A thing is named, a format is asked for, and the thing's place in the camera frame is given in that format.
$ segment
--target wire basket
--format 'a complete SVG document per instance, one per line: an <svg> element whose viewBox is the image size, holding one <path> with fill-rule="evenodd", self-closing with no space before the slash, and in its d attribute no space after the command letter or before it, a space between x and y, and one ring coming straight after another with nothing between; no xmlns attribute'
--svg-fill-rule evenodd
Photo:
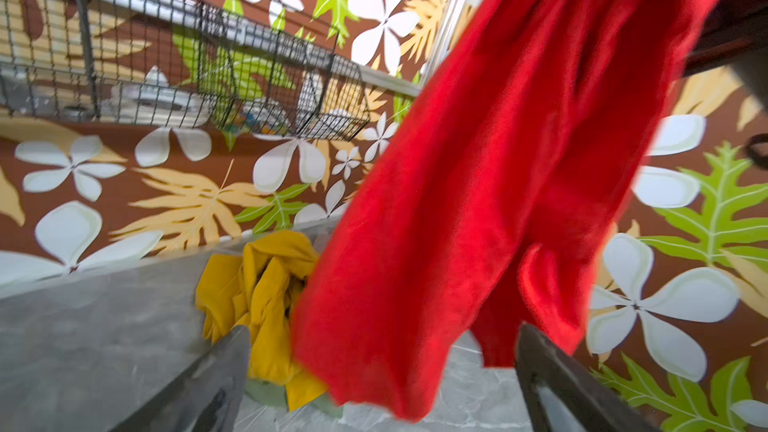
<svg viewBox="0 0 768 432"><path fill-rule="evenodd" d="M363 87L348 59L199 0L0 0L11 116L351 139Z"/></svg>

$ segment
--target metal rail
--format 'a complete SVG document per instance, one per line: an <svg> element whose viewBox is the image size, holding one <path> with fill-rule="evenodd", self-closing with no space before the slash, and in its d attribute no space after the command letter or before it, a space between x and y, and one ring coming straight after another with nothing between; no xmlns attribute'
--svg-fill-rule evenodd
<svg viewBox="0 0 768 432"><path fill-rule="evenodd" d="M451 45L453 34L456 33L456 25L461 17L462 8L467 0L448 0L446 10L443 12L440 20L440 27L435 35L435 45L432 47L432 54L427 61L426 71L422 76L422 83L426 83L430 77L435 75L437 68L448 54L448 48Z"/></svg>
<svg viewBox="0 0 768 432"><path fill-rule="evenodd" d="M200 2L197 0L101 1L189 29L194 29L197 25L196 12L200 6ZM334 54L321 47L315 47L310 44L303 50L296 50L285 44L284 40L281 41L280 34L275 33L271 28L255 24L241 16L226 14L223 25L218 30L218 37L221 39L274 54L283 60L302 62L323 70L331 70L332 73L341 76L352 79L356 78L350 75L350 71L353 68L350 67L351 61L349 59L343 56L334 56ZM364 81L371 85L383 87L405 96L417 96L421 91L420 87L407 80L392 77L365 66L361 66L360 69Z"/></svg>

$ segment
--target marble surface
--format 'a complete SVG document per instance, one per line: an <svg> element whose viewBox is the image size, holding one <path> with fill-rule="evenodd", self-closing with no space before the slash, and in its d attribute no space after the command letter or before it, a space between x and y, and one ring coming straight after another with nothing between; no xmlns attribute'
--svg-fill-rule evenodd
<svg viewBox="0 0 768 432"><path fill-rule="evenodd" d="M288 413L245 398L235 432L533 430L514 370L484 369L481 357L467 332L448 356L435 407L417 424L395 420L386 410L365 404L345 404L344 417L334 420L310 407Z"/></svg>
<svg viewBox="0 0 768 432"><path fill-rule="evenodd" d="M302 232L323 249L334 227ZM0 429L100 432L129 416L208 348L194 289L212 253L242 247L73 274L0 300ZM245 398L235 430L530 430L514 371L480 364L466 334L452 348L435 408L418 424L368 405L347 404L333 420Z"/></svg>

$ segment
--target wire shelf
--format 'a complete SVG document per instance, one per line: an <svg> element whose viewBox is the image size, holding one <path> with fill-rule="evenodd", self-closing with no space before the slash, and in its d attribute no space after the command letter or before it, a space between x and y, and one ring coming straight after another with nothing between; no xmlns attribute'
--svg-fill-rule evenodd
<svg viewBox="0 0 768 432"><path fill-rule="evenodd" d="M11 116L351 139L364 85L332 50L199 0L0 0Z"/></svg>

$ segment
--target yellow leaf pattern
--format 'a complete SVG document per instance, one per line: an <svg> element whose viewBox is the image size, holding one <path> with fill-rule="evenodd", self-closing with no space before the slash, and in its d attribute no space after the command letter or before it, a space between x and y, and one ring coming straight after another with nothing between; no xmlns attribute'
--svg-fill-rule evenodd
<svg viewBox="0 0 768 432"><path fill-rule="evenodd" d="M725 249L721 252L740 276L739 278L730 272L723 271L739 288L741 301L763 317L768 317L768 274L756 264L738 255Z"/></svg>
<svg viewBox="0 0 768 432"><path fill-rule="evenodd" d="M718 67L688 77L683 84L673 116L696 114L706 117L723 105L725 99L741 87L741 81L730 67Z"/></svg>
<svg viewBox="0 0 768 432"><path fill-rule="evenodd" d="M638 238L640 236L640 224L635 219L632 219L629 228L627 229L627 235Z"/></svg>
<svg viewBox="0 0 768 432"><path fill-rule="evenodd" d="M0 42L0 56L11 56L16 65L36 66L36 81L53 81L63 84L67 80L76 80L71 72L82 74L85 71L85 62L82 59L83 50L80 43L80 16L75 14L68 18L68 0L35 0L40 10L46 10L43 15L43 32L35 40L32 40L24 31L24 7L22 0L0 0L0 28L8 33L9 40ZM112 30L125 23L130 15L113 16L104 14L95 3L90 5L88 22L91 35L100 37L108 30ZM67 36L60 37L61 31L66 30ZM139 52L145 49L149 43L137 38L131 40L108 40L99 42L95 47L94 58L97 59L94 67L96 72L107 76L120 76L123 79L133 77L142 80L144 74L140 70L119 66L116 63L105 62L120 56ZM52 66L59 69L54 72ZM58 88L58 97L63 97L63 90Z"/></svg>
<svg viewBox="0 0 768 432"><path fill-rule="evenodd" d="M328 182L330 181L330 178L331 178L331 165L333 162L333 159L331 158L330 146L333 145L333 147L336 148L336 150L346 150L347 153L349 153L355 147L355 144L344 141L344 140L317 139L313 142L313 145L317 147L317 149L319 149L324 155L324 157L326 158L326 170L322 174L322 179L320 180L320 183L322 184L322 187L325 190L328 190ZM357 154L357 156L351 157L351 158L356 158L358 160L361 159L359 153ZM317 190L317 183L313 183L310 187L314 192L315 190Z"/></svg>
<svg viewBox="0 0 768 432"><path fill-rule="evenodd" d="M65 155L69 154L74 142L81 135L67 127L43 119L31 117L0 116L0 138L25 142L27 140L42 140L56 145ZM91 162L126 162L127 159L115 153L107 146L101 147L101 153Z"/></svg>
<svg viewBox="0 0 768 432"><path fill-rule="evenodd" d="M226 171L223 184L232 169ZM165 253L173 250L196 247L200 234L206 244L218 242L219 227L231 237L239 237L240 226L234 220L226 204L239 207L263 207L269 204L259 197L260 191L253 184L237 182L229 186L217 186L212 180L200 174L178 172L170 168L137 168L149 178L144 183L149 187L168 192L166 196L148 198L129 205L141 208L168 208L156 216L139 220L111 232L112 240L120 240L142 232L159 230L163 238L154 250Z"/></svg>
<svg viewBox="0 0 768 432"><path fill-rule="evenodd" d="M351 80L331 77L320 113L332 113L338 109L339 104L352 104L348 112L354 117L364 116L366 98L362 93L362 85Z"/></svg>
<svg viewBox="0 0 768 432"><path fill-rule="evenodd" d="M9 216L19 227L24 225L24 211L18 200L18 192L0 168L0 214Z"/></svg>
<svg viewBox="0 0 768 432"><path fill-rule="evenodd" d="M432 52L432 43L435 41L435 34L442 19L442 13L446 8L448 0L407 0L405 10L416 12L418 14L418 25L411 32L412 36L400 46L400 55L408 52L408 58L416 55L416 61L422 57L429 57Z"/></svg>
<svg viewBox="0 0 768 432"><path fill-rule="evenodd" d="M739 120L736 122L736 130L741 132L746 124L752 122L757 114L762 112L763 104L755 96L747 97L739 108Z"/></svg>

